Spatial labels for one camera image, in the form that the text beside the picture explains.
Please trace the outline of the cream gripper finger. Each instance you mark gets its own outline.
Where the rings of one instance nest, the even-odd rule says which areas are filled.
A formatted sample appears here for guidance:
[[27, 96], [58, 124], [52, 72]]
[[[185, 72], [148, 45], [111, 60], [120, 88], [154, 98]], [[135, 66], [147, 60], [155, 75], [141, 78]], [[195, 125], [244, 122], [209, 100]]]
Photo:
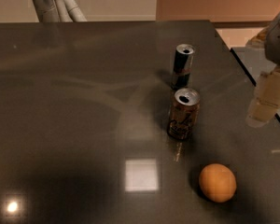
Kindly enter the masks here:
[[246, 123], [253, 128], [267, 124], [280, 109], [280, 65], [271, 72], [261, 72], [249, 105]]

